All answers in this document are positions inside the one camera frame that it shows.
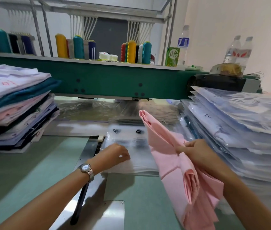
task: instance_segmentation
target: wristwatch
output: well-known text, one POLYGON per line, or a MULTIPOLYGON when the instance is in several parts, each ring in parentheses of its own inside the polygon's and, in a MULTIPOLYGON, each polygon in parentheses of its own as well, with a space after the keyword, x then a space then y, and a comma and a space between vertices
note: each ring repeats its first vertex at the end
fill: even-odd
POLYGON ((93 170, 92 170, 90 164, 82 164, 78 168, 81 170, 81 172, 88 173, 88 175, 90 177, 89 182, 94 180, 94 173, 93 173, 93 170))

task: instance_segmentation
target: green metal panel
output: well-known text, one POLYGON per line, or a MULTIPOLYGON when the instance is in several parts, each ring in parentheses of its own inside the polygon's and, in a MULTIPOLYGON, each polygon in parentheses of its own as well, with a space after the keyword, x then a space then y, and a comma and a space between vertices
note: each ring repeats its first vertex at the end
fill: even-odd
POLYGON ((96 96, 187 99, 187 81, 198 73, 3 56, 0 56, 0 64, 51 73, 62 80, 52 92, 96 96))

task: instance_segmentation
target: green machine beam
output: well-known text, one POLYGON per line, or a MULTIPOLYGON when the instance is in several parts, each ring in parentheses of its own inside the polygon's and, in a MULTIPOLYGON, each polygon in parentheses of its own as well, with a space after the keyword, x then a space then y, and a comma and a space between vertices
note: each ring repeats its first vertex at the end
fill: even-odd
POLYGON ((67 96, 187 99, 186 85, 196 71, 103 61, 0 53, 0 64, 37 68, 61 80, 54 93, 67 96))

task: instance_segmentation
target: yellow thread spool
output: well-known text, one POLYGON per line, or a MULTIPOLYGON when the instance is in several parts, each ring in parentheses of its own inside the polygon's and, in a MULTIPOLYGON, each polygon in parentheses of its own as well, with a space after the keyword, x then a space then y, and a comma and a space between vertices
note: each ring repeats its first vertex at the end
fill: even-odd
POLYGON ((66 38, 62 34, 56 34, 57 53, 60 58, 68 58, 66 38))
POLYGON ((127 50, 127 62, 129 63, 135 63, 135 53, 136 53, 136 42, 134 40, 130 40, 128 42, 128 50, 127 50))

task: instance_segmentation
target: bottle label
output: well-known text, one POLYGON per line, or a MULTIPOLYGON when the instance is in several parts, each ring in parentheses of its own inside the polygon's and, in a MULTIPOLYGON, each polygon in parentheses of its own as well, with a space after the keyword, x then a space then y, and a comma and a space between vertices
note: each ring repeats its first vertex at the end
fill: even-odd
POLYGON ((188 47, 189 46, 189 38, 179 38, 178 39, 178 47, 188 47))
POLYGON ((239 50, 237 48, 229 48, 226 52, 226 56, 236 56, 238 57, 239 50))
POLYGON ((237 57, 240 58, 249 58, 252 53, 251 49, 244 49, 244 50, 239 50, 237 57))

